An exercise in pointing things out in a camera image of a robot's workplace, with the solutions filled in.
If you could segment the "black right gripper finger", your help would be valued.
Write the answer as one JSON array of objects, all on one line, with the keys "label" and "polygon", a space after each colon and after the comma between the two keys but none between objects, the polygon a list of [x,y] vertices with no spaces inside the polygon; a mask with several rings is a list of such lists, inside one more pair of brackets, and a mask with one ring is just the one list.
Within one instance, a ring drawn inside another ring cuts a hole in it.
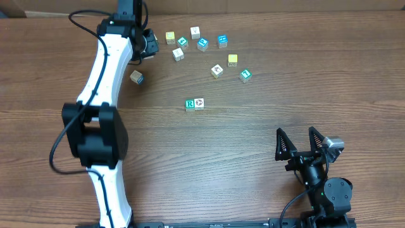
[{"label": "black right gripper finger", "polygon": [[320,134],[314,127],[309,128],[309,141],[312,152],[315,152],[320,147],[322,147],[322,142],[324,138],[325,137],[322,134]]},{"label": "black right gripper finger", "polygon": [[281,129],[277,129],[277,146],[275,152],[275,160],[289,160],[295,156],[297,148],[292,141],[288,138],[286,133]]}]

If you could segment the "green R wooden block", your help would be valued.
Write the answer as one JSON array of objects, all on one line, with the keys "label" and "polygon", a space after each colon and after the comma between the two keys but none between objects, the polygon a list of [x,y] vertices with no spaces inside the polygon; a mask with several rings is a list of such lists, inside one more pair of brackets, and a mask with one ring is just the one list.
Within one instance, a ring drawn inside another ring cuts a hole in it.
[{"label": "green R wooden block", "polygon": [[195,101],[194,99],[185,100],[185,110],[186,111],[195,111]]}]

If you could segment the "white hand picture block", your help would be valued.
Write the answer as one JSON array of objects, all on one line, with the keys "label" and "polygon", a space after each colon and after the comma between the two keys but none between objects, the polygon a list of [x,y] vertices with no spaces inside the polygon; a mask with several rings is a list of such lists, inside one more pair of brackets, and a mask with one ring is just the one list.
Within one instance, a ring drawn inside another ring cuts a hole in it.
[{"label": "white hand picture block", "polygon": [[220,65],[215,65],[212,69],[211,69],[211,74],[214,78],[219,78],[223,75],[223,69]]}]

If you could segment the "soccer ball wooden block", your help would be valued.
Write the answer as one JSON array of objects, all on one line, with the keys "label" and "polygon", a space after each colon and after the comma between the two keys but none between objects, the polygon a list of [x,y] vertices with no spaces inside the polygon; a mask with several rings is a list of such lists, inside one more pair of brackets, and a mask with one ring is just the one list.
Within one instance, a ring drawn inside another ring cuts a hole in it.
[{"label": "soccer ball wooden block", "polygon": [[195,104],[194,108],[196,111],[204,109],[204,99],[203,98],[196,98],[194,100],[194,104]]}]

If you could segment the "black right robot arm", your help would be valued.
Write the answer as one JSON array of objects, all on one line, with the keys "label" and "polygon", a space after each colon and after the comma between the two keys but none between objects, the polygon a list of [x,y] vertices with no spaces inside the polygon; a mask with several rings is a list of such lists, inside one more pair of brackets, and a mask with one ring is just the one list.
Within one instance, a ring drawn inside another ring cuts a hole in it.
[{"label": "black right robot arm", "polygon": [[[351,211],[352,183],[345,178],[329,178],[328,171],[344,150],[339,137],[325,137],[314,127],[309,128],[310,150],[299,152],[287,134],[277,129],[276,161],[286,161],[285,169],[293,171],[305,187],[304,192],[290,200],[274,224],[277,227],[356,227],[349,218]],[[309,198],[311,210],[299,218],[287,220],[287,209],[303,196]]]}]

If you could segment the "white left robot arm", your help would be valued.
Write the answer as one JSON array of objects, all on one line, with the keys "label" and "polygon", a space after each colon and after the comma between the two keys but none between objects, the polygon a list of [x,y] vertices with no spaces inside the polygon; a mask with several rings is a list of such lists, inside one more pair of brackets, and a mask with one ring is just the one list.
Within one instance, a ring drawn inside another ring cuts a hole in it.
[{"label": "white left robot arm", "polygon": [[75,103],[66,103],[62,119],[72,155],[79,158],[96,192],[96,227],[135,227],[123,181],[128,133],[117,109],[123,76],[134,53],[129,37],[105,34],[89,79]]}]

